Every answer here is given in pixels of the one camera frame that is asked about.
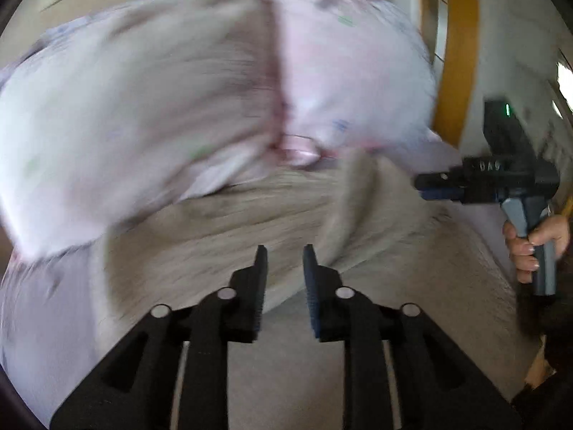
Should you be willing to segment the person's right hand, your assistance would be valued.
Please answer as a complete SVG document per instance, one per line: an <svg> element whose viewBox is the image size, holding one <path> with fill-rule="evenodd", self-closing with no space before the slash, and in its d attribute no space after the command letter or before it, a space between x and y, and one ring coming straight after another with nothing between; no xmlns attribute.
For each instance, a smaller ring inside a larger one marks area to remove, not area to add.
<svg viewBox="0 0 573 430"><path fill-rule="evenodd" d="M540 262L534 255L537 247L553 241L555 259L559 260L568 249L571 239L569 221L563 215L549 216L525 238L520 238L515 226L506 221L503 235L519 283L531 283L533 273L539 269Z"/></svg>

